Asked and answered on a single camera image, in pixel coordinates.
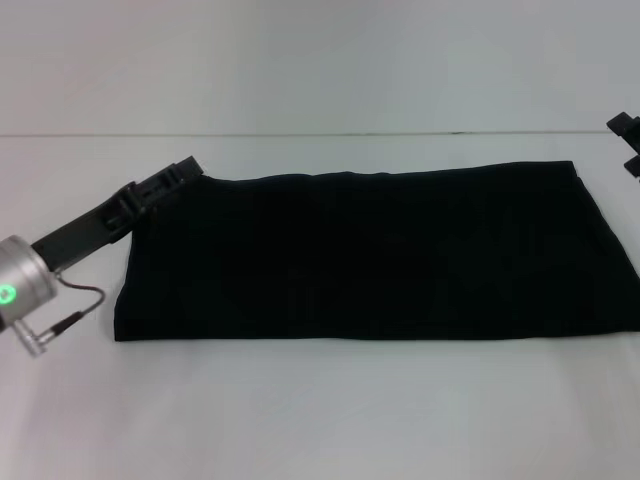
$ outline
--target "black wire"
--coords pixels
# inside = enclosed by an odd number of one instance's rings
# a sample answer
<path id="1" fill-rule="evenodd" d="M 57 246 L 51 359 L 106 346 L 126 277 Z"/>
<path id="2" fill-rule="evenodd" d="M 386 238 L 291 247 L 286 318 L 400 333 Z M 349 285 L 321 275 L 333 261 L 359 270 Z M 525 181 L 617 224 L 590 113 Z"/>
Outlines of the black wire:
<path id="1" fill-rule="evenodd" d="M 75 283 L 67 282 L 64 278 L 62 278 L 62 273 L 60 273 L 60 272 L 56 272 L 55 275 L 56 275 L 56 278 L 58 279 L 58 281 L 61 284 L 63 284 L 65 287 L 67 287 L 67 288 L 72 288 L 74 290 L 87 290 L 87 291 L 91 291 L 91 292 L 96 292 L 97 294 L 100 295 L 100 299 L 96 303 L 94 303 L 89 308 L 87 308 L 85 310 L 82 310 L 80 312 L 80 313 L 82 313 L 83 317 L 85 315 L 87 315 L 88 313 L 93 312 L 96 308 L 98 308 L 100 305 L 102 305 L 104 303 L 104 300 L 107 298 L 107 294 L 101 288 L 92 287 L 90 285 L 77 285 Z"/>
<path id="2" fill-rule="evenodd" d="M 96 308 L 98 308 L 100 305 L 102 305 L 102 303 L 104 302 L 105 298 L 107 298 L 107 294 L 101 288 L 92 287 L 92 286 L 89 286 L 89 285 L 77 285 L 75 283 L 67 282 L 64 278 L 62 278 L 62 274 L 60 272 L 55 272 L 55 276 L 56 276 L 56 279 L 62 285 L 64 285 L 67 288 L 72 288 L 74 290 L 87 290 L 87 291 L 91 291 L 91 292 L 96 292 L 97 294 L 100 295 L 100 298 L 98 299 L 97 302 L 95 302 L 93 305 L 89 306 L 88 308 L 86 308 L 84 310 L 81 310 L 81 311 L 78 311 L 78 312 L 75 312 L 75 313 L 72 313 L 67 318 L 59 321 L 54 326 L 52 326 L 49 329 L 49 331 L 51 333 L 53 333 L 53 337 L 52 338 L 57 337 L 62 332 L 64 332 L 67 328 L 71 327 L 78 320 L 83 318 L 85 315 L 87 315 L 90 312 L 93 312 Z"/>

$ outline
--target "black bracket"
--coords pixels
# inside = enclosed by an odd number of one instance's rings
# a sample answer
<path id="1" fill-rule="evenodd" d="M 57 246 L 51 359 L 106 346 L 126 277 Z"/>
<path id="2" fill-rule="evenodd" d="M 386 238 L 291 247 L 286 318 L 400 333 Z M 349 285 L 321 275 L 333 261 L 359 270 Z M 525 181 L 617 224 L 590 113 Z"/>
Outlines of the black bracket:
<path id="1" fill-rule="evenodd" d="M 61 271 L 115 243 L 161 201 L 202 175 L 193 157 L 170 165 L 139 184 L 129 183 L 109 200 L 32 245 L 49 269 Z"/>
<path id="2" fill-rule="evenodd" d="M 607 122 L 607 127 L 622 137 L 638 155 L 624 164 L 624 168 L 634 177 L 640 177 L 640 117 L 631 118 L 625 112 Z"/>

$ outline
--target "green led light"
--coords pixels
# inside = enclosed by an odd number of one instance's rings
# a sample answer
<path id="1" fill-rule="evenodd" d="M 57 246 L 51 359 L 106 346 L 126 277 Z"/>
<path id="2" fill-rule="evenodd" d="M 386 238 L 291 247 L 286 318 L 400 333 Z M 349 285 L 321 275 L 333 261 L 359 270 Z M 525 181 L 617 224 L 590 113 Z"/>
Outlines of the green led light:
<path id="1" fill-rule="evenodd" d="M 17 296 L 18 292 L 13 285 L 0 285 L 0 305 L 12 303 Z"/>

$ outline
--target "black towel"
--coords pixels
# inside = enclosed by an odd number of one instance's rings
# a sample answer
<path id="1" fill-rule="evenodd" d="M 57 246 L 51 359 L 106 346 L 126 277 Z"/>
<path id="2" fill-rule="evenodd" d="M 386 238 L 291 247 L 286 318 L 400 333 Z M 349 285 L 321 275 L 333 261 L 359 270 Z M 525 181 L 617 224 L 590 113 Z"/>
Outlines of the black towel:
<path id="1" fill-rule="evenodd" d="M 203 177 L 134 230 L 115 338 L 592 335 L 639 299 L 571 162 Z"/>

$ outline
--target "black cloth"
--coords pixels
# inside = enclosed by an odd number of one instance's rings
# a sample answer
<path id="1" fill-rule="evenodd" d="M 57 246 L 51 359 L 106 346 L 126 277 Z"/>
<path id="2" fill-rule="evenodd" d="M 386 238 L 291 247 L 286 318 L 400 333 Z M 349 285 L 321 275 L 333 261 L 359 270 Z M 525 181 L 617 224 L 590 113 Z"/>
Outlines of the black cloth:
<path id="1" fill-rule="evenodd" d="M 135 228 L 115 338 L 591 335 L 639 299 L 571 162 L 203 177 Z"/>

